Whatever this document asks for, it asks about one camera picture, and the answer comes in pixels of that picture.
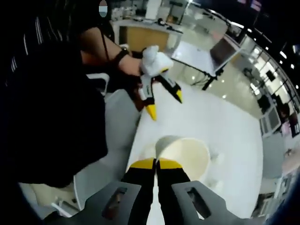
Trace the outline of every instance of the person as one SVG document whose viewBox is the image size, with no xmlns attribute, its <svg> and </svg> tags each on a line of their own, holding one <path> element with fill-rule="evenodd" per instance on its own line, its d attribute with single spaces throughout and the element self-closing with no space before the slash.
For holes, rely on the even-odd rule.
<svg viewBox="0 0 300 225">
<path fill-rule="evenodd" d="M 85 75 L 81 50 L 124 76 L 140 76 L 141 60 L 102 35 L 99 2 L 14 0 L 7 6 L 18 19 L 3 23 L 9 32 L 0 81 L 7 161 L 18 182 L 62 188 L 107 154 L 104 99 Z"/>
</svg>

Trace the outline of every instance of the white cup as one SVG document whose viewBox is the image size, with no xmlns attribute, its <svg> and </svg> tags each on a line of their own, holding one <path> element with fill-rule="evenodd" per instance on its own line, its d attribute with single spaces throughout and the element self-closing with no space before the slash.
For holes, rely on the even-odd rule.
<svg viewBox="0 0 300 225">
<path fill-rule="evenodd" d="M 210 152 L 204 142 L 194 138 L 165 136 L 155 145 L 156 157 L 181 164 L 191 180 L 205 181 L 210 165 Z"/>
</svg>

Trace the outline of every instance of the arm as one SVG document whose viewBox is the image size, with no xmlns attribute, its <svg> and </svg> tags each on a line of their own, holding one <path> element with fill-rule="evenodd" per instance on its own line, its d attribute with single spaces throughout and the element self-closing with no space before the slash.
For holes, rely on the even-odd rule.
<svg viewBox="0 0 300 225">
<path fill-rule="evenodd" d="M 109 38 L 104 36 L 105 44 L 108 51 L 109 60 L 113 60 L 119 52 L 121 52 L 121 47 L 112 42 Z M 100 61 L 107 62 L 107 57 L 105 53 L 105 48 L 102 40 L 101 31 L 99 28 L 90 28 L 80 35 L 80 41 L 84 50 L 94 56 L 96 56 Z M 128 75 L 140 75 L 139 65 L 141 60 L 132 58 L 126 55 L 119 62 L 119 69 Z"/>
</svg>

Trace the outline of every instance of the ceiling light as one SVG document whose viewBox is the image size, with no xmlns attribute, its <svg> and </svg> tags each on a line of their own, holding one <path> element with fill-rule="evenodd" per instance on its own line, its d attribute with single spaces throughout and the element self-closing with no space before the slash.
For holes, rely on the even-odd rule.
<svg viewBox="0 0 300 225">
<path fill-rule="evenodd" d="M 240 28 L 244 28 L 243 25 L 237 23 L 237 22 L 230 22 L 231 25 L 234 25 L 234 26 L 237 26 L 237 27 L 240 27 Z"/>
<path fill-rule="evenodd" d="M 280 54 L 282 55 L 283 58 L 286 59 L 286 54 L 284 52 L 280 52 Z"/>
</svg>

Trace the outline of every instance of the floor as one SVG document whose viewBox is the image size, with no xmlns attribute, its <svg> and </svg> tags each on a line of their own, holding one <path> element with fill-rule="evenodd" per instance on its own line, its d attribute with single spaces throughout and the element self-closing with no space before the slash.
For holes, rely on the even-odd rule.
<svg viewBox="0 0 300 225">
<path fill-rule="evenodd" d="M 211 49 L 221 37 L 221 35 L 207 34 L 201 29 L 191 30 L 188 27 L 185 27 L 183 32 L 184 35 L 181 40 L 207 51 Z M 188 84 L 201 81 L 200 84 L 197 85 L 199 89 L 202 89 L 207 79 L 202 72 L 184 66 L 176 61 L 169 75 L 176 80 Z M 238 106 L 256 118 L 260 118 L 262 115 L 257 100 L 250 88 L 250 81 L 231 63 L 225 66 L 224 73 L 208 87 L 207 91 Z"/>
</svg>

